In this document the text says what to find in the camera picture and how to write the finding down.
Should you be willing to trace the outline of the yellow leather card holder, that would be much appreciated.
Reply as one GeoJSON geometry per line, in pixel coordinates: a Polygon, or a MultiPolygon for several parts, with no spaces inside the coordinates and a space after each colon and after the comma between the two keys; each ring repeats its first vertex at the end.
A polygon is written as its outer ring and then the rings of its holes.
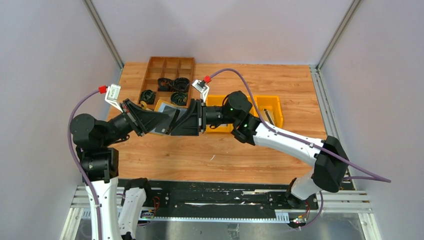
{"type": "Polygon", "coordinates": [[[145,101],[141,101],[140,106],[142,109],[146,111],[152,111],[152,112],[162,112],[165,109],[165,107],[172,107],[172,108],[175,107],[174,104],[171,104],[170,102],[167,102],[161,99],[158,100],[154,108],[150,108],[145,101]]]}

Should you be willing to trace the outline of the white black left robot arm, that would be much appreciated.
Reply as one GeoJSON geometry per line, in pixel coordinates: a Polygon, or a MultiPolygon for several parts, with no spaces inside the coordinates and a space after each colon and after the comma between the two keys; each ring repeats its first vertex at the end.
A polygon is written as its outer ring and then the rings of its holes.
{"type": "Polygon", "coordinates": [[[72,115],[69,135],[72,151],[81,170],[88,194],[93,240],[134,240],[142,207],[153,201],[147,178],[129,180],[118,212],[119,151],[111,145],[152,131],[167,119],[161,112],[145,110],[126,99],[120,104],[121,113],[109,121],[97,120],[83,113],[72,115]]]}

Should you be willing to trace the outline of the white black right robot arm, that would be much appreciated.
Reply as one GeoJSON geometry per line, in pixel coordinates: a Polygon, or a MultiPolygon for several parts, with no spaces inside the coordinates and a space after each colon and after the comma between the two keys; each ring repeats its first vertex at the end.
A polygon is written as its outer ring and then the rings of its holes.
{"type": "Polygon", "coordinates": [[[319,191],[340,190],[348,165],[339,160],[347,155],[337,138],[308,138],[283,130],[251,114],[252,107],[241,91],[227,95],[222,106],[207,106],[202,100],[193,99],[186,112],[171,125],[170,135],[198,136],[207,126],[230,124],[230,133],[239,142],[268,147],[308,164],[312,170],[294,178],[282,198],[292,209],[298,209],[319,191]]]}

